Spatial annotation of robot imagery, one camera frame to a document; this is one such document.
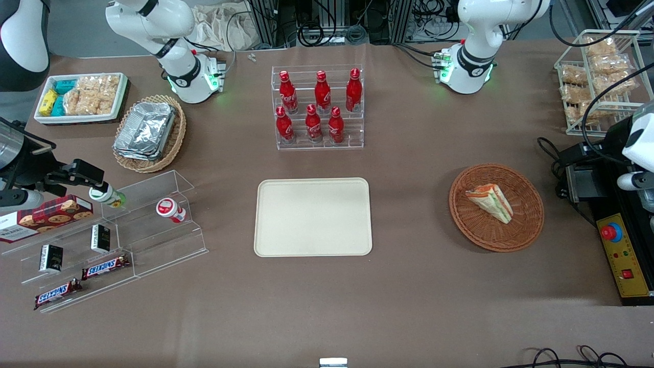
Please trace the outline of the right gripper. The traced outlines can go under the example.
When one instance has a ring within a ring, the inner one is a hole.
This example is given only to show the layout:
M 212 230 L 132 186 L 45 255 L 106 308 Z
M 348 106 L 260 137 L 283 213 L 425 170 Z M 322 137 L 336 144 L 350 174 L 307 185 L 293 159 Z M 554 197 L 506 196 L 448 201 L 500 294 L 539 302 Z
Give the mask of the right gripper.
M 2 209 L 35 209 L 44 203 L 43 193 L 64 196 L 64 186 L 106 187 L 104 171 L 82 159 L 64 165 L 71 177 L 49 176 L 61 169 L 52 149 L 38 148 L 33 141 L 23 141 L 19 151 L 2 146 Z

